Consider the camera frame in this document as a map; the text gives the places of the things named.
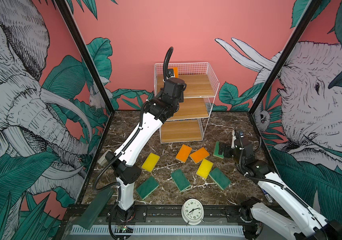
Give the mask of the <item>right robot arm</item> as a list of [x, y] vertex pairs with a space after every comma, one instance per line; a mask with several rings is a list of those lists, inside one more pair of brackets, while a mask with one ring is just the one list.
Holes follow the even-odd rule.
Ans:
[[229, 145], [216, 143], [215, 152], [238, 163], [239, 172], [265, 190], [289, 215], [275, 212], [256, 198], [241, 203], [239, 217], [245, 223], [258, 221], [287, 240], [341, 240], [342, 225], [328, 220], [302, 200], [266, 162], [258, 160], [252, 144], [235, 132]]

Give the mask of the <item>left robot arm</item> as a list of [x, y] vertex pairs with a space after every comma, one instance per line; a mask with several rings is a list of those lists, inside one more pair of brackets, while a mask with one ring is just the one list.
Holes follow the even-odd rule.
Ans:
[[[112, 186], [118, 186], [118, 198], [115, 201], [120, 211], [126, 213], [134, 206], [134, 183], [141, 174], [141, 169], [135, 165], [138, 155], [152, 135], [179, 110], [184, 101], [184, 91], [187, 84], [184, 80], [171, 75], [168, 71], [169, 60], [174, 51], [170, 47], [163, 61], [163, 87], [150, 100], [146, 100], [140, 109], [139, 122], [125, 140], [114, 152], [107, 152], [107, 165], [100, 171], [93, 183], [95, 192], [103, 191]], [[116, 181], [102, 188], [97, 185], [103, 174], [113, 169]]]

